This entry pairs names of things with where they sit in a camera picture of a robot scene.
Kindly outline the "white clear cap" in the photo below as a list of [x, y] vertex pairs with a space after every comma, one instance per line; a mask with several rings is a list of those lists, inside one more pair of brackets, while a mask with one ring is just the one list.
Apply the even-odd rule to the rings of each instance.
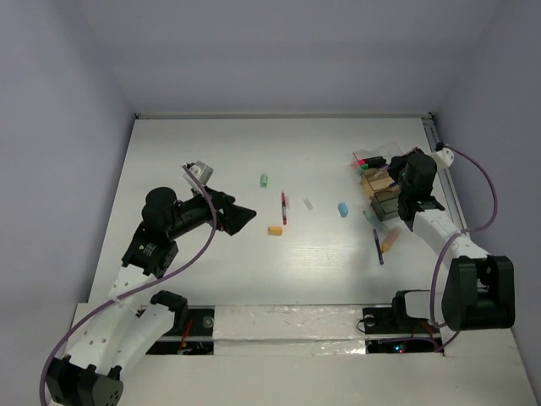
[[308, 198], [304, 198], [304, 199], [303, 199], [303, 203], [305, 204], [306, 208], [307, 208], [309, 211], [312, 211], [312, 210], [313, 210], [313, 205], [312, 205], [311, 201], [310, 201]]

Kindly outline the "red gel pen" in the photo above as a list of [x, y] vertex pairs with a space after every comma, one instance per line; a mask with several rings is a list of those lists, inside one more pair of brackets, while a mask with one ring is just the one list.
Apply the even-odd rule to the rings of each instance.
[[407, 165], [407, 158], [417, 149], [417, 147], [414, 147], [400, 156], [393, 156], [389, 162], [382, 167], [382, 170], [388, 173], [399, 173]]

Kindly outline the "blue highlighter cap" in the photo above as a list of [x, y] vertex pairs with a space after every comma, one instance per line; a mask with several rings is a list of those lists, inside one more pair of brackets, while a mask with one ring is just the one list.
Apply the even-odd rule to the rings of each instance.
[[337, 209], [341, 217], [347, 217], [349, 210], [345, 202], [340, 202], [337, 206]]

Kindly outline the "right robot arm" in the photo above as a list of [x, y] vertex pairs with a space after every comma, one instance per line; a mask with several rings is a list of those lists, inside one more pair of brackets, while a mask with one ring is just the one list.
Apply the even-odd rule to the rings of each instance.
[[391, 158], [388, 173], [398, 185], [398, 214], [436, 254], [429, 290], [429, 321], [453, 332], [508, 329], [516, 320], [514, 266], [475, 244], [433, 195], [437, 172], [460, 151], [443, 143], [425, 153], [415, 148]]

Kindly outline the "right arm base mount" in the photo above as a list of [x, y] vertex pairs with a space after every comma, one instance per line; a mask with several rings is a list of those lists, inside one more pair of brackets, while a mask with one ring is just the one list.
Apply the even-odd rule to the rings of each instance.
[[426, 318], [412, 317], [406, 309], [407, 291], [399, 291], [390, 304], [363, 307], [356, 329], [365, 335], [369, 354], [438, 352], [443, 345], [440, 330]]

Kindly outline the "green highlighter cap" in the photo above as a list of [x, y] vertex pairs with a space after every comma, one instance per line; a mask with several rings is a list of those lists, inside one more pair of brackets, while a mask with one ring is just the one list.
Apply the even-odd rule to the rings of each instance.
[[260, 176], [260, 187], [265, 189], [268, 186], [268, 175], [266, 173], [262, 173]]

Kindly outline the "pink orange highlighter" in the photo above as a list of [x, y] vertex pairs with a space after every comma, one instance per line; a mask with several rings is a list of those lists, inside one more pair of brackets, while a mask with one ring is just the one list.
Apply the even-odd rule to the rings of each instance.
[[383, 253], [387, 252], [393, 244], [396, 242], [398, 237], [401, 235], [402, 229], [400, 227], [394, 227], [385, 237], [383, 244], [381, 245], [381, 250]]

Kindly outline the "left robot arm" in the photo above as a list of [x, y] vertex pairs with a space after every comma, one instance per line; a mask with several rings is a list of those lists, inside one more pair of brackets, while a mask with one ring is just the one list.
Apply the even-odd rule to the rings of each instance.
[[127, 373], [159, 337], [188, 323], [187, 299], [157, 287], [177, 274], [168, 270], [178, 254], [176, 240], [205, 224], [212, 234], [233, 236], [256, 215], [208, 187], [186, 201], [168, 187], [150, 191], [107, 301], [72, 326], [48, 356], [40, 403], [118, 404]]

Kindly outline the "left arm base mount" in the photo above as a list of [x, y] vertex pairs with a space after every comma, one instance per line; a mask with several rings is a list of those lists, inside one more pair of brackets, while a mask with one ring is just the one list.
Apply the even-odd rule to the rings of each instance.
[[195, 307], [188, 311], [184, 326], [174, 326], [146, 352], [147, 355], [213, 355], [214, 307]]

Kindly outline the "red pen with clip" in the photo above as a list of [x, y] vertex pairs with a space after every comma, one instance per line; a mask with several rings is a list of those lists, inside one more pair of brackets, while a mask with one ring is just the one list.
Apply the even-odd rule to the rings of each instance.
[[281, 217], [282, 217], [282, 224], [286, 226], [287, 225], [287, 197], [283, 191], [281, 192]]

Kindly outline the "purple gel pen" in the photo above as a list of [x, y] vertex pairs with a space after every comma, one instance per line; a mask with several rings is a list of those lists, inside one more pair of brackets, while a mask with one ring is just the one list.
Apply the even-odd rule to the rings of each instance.
[[373, 228], [373, 236], [374, 236], [374, 243], [375, 243], [377, 256], [378, 256], [378, 262], [379, 262], [380, 266], [383, 266], [384, 265], [383, 252], [382, 252], [382, 247], [381, 247], [381, 244], [380, 244], [380, 238], [379, 238], [379, 235], [378, 235], [378, 231], [377, 231], [376, 228]]

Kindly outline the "clear organizer container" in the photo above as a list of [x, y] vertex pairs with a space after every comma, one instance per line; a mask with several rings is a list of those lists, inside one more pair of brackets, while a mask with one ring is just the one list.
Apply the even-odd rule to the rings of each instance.
[[381, 221], [398, 217], [399, 187], [388, 187], [394, 181], [388, 172], [382, 170], [382, 167], [393, 156], [400, 155], [402, 155], [402, 150], [395, 142], [372, 150], [356, 150], [352, 153], [352, 162], [364, 159], [365, 164], [371, 166], [370, 169], [358, 173], [351, 162], [352, 168], [360, 176], [360, 186], [367, 196], [369, 208]]

